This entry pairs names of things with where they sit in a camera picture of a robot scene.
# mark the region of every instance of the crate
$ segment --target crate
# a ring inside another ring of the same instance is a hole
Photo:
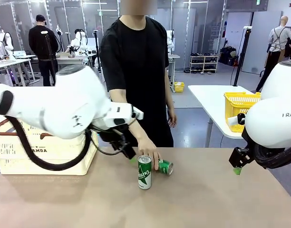
[[[175,92],[183,92],[184,91],[184,83],[183,82],[174,82],[174,90],[175,90]]]
[[[228,118],[237,116],[238,113],[246,114],[248,110],[261,99],[261,93],[246,94],[243,93],[225,93],[225,118],[228,124]],[[244,130],[244,125],[236,124],[229,125],[233,132],[241,133]]]
[[[66,163],[76,158],[84,146],[85,135],[74,139],[60,139],[23,123],[24,131],[34,150],[41,159],[54,164]],[[97,134],[92,133],[97,143]],[[91,142],[84,159],[74,167],[63,171],[49,171],[34,164],[21,145],[21,142],[8,120],[0,123],[0,172],[1,174],[44,174],[44,175],[85,175],[96,154]]]

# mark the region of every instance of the shoe rack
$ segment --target shoe rack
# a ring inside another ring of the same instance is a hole
[[[196,54],[190,56],[190,73],[204,73],[214,71],[216,73],[218,55]]]

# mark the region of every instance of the green can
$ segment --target green can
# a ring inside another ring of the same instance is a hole
[[[151,187],[152,178],[152,159],[150,156],[141,155],[138,158],[138,186],[141,189]]]
[[[173,172],[173,163],[172,162],[159,159],[158,164],[159,164],[158,170],[161,173],[164,173],[168,176],[170,176],[172,174],[172,172]]]

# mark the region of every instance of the can lid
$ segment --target can lid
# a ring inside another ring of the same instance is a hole
[[[151,157],[148,156],[148,155],[141,155],[139,158],[138,158],[138,161],[142,164],[148,164],[152,161]]]
[[[168,171],[167,171],[167,174],[168,176],[170,176],[173,172],[173,163],[170,162],[169,164],[169,167],[168,167]]]

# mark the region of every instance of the hand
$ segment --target hand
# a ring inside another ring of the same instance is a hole
[[[152,158],[152,167],[158,170],[158,159],[160,154],[157,152],[157,148],[154,143],[147,137],[138,140],[138,151],[141,155],[148,155]]]
[[[168,109],[168,123],[170,127],[176,127],[177,125],[177,116],[174,109]]]

